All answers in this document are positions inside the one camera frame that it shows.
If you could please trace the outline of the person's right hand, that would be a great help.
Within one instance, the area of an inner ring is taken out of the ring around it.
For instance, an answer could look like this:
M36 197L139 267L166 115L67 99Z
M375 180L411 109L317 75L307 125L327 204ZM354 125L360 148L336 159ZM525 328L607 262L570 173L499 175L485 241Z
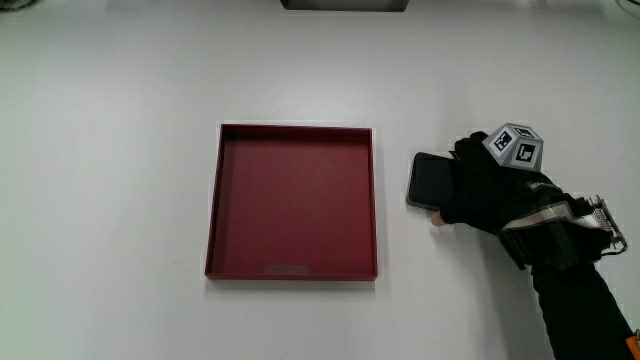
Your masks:
M605 201L576 198L555 185L541 171L542 154L542 138L525 125L506 123L457 140L452 155L462 184L440 208L441 220L496 235L520 268L562 271L625 252Z

